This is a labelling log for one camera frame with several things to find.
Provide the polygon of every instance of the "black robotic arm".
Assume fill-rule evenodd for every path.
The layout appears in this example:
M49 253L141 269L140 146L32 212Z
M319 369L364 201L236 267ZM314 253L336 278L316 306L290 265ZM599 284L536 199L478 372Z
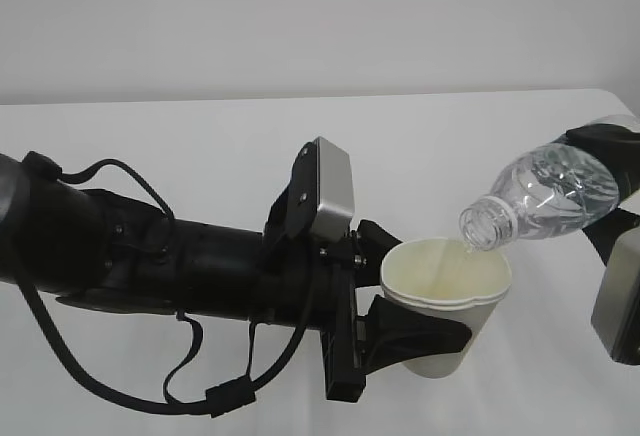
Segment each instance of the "black robotic arm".
M72 187L106 165L130 174L159 208L102 189ZM461 351L471 332L380 296L365 316L358 315L356 289L379 284L382 259L400 241L372 221L350 230L353 211L349 157L323 138L299 152L262 233L176 219L146 181L117 160L66 174L37 153L22 162L0 156L0 278L18 285L71 376L121 406L215 417L249 404L284 368L307 328L320 333L327 398L355 402L367 374ZM249 365L246 374L208 389L202 401L145 401L84 371L38 290L89 310L177 313L194 328L197 323L185 313L249 320L250 330L258 323L295 329L282 355L255 379Z

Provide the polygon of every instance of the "clear plastic bottle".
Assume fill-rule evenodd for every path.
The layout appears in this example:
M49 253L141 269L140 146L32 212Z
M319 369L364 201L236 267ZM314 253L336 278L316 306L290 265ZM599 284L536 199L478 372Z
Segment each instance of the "clear plastic bottle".
M592 124L640 132L640 120L615 115ZM534 149L504 168L489 194L460 215L473 249L488 251L518 238L544 239L582 229L619 204L611 172L589 153L561 140Z

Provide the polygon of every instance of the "paper cup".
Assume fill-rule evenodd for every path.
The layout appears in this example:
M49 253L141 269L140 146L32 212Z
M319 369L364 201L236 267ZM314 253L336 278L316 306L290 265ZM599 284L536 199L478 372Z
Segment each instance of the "paper cup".
M425 378L442 378L456 370L485 321L511 286L511 269L498 251L468 252L453 239L402 243L382 261L385 298L428 316L464 323L473 333L459 353L405 361Z

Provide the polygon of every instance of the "bottle opening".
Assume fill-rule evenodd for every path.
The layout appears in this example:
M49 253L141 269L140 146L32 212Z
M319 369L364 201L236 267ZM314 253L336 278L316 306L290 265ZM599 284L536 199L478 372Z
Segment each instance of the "bottle opening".
M515 237L517 220L506 203L495 197L484 197L460 215L460 231L473 250L490 251Z

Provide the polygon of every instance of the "wire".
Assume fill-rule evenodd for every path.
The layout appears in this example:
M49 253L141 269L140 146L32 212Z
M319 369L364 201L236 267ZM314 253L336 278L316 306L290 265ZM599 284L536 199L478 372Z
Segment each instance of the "wire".
M300 320L298 324L296 324L295 329L293 330L293 334L291 335L291 339L285 346L282 354L276 359L273 365L267 369L261 376L256 378L253 381L254 390L257 391L267 384L269 384L273 379L284 369L284 367L291 361L293 354L298 349L300 342L302 341L302 337L304 336L304 332L309 325L309 317L311 316L311 309L313 308L313 295L314 295L314 280L315 273L313 271L313 261L314 261L314 252L313 245L311 242L305 242L305 250L306 250L306 261L307 261L307 283L305 288L305 301L304 306L302 307L302 312L300 313Z
M195 319L191 319L190 317L188 317L184 313L184 310L181 309L176 313L176 319L178 321L184 321L185 323L189 323L191 325L191 331L193 336L191 339L191 347L189 348L187 355L184 357L182 361L180 361L180 363L175 368L171 370L169 374L167 374L167 377L162 383L162 393L164 394L164 399L167 403L172 403L172 404L182 403L182 401L174 398L171 395L171 393L169 392L169 383L171 382L171 380L173 379L173 377L176 375L178 371L184 368L187 364L189 364L193 360L193 358L197 356L198 352L200 351L200 348L202 347L202 339L204 336L202 325Z
M246 376L251 377L251 366L253 366L253 349L256 344L256 327L258 321L252 320L249 323L249 358L247 359L247 369L244 372Z
M3 254L10 254L13 256L14 251L4 252ZM40 326L42 333L44 334L47 342L51 346L51 349L57 356L58 360L69 375L87 391L95 394L96 396L109 401L110 403L123 406L134 411L140 411L150 414L164 414L164 415L203 415L211 413L211 404L207 400L195 401L191 403L179 403L179 404L167 404L158 403L155 401L147 401L145 399L136 398L128 394L121 393L115 389L106 386L100 381L94 379L84 368L78 363L78 360L69 350L69 347L62 338L58 328L51 319L51 315L47 311L38 290L31 281L26 272L18 266L20 269L16 271L14 275L18 288L22 293L27 305L31 309L36 322Z
M310 243L306 244L306 250L306 297L300 315L300 320L298 321L293 334L291 335L291 339L289 340L280 357L278 357L273 365L269 369L267 369L260 377L252 381L254 391L263 388L265 385L271 382L287 365L296 349L300 345L302 336L304 335L304 332L309 323L309 316L311 314L311 308L313 306L314 295L313 252ZM93 393L99 398L104 399L105 401L109 401L110 403L148 414L205 415L214 414L216 412L217 406L215 405L215 403L206 399L189 403L159 403L155 401L148 401L117 391L93 378L80 365L73 353L71 353L71 350L65 343L58 328L51 319L51 315L47 311L44 302L40 298L36 286L17 260L17 256L15 254L15 251L13 251L13 248L9 248L9 251L4 251L3 254L7 255L7 258L14 259L13 262L16 264L13 264L12 266L18 268L14 275L16 284L18 285L22 296L27 302L29 309L31 309L31 312L36 319L38 326L40 326L40 329L47 339L47 342L51 346L54 354L56 355L62 366L67 370L69 375L87 391Z
M93 178L96 175L96 173L100 171L102 168L104 168L105 166L115 166L123 170L129 176L131 176L136 181L136 183L138 183L142 187L142 189L144 189L147 192L147 194L151 196L151 198L158 204L158 206L160 206L160 209L162 209L162 211L166 215L167 220L169 222L169 231L167 232L165 241L159 247L144 248L144 247L138 247L138 246L131 246L127 244L120 244L120 245L133 247L134 249L143 253L158 254L158 253L166 252L169 248L169 243L171 242L171 238L175 233L176 217L173 214L173 211L171 210L169 205L164 201L164 199L162 199L160 195L151 187L151 185L147 183L147 181L142 176L140 176L140 174L138 174L138 172L136 172L136 170L134 170L131 166L129 166L128 164L118 159L112 159L112 158L103 159L101 161L98 161L97 163L92 164L87 169L80 171L79 173L70 173L70 174L63 173L59 176L58 179L60 179L60 181L62 181L63 183L67 183L67 184L86 183L91 178Z

